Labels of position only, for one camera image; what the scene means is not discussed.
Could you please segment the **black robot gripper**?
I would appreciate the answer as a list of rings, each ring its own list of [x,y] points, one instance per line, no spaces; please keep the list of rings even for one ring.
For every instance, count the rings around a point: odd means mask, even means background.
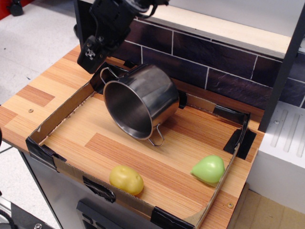
[[[84,43],[77,64],[88,73],[95,73],[126,39],[136,12],[124,0],[96,0],[90,14],[96,22],[96,34]]]

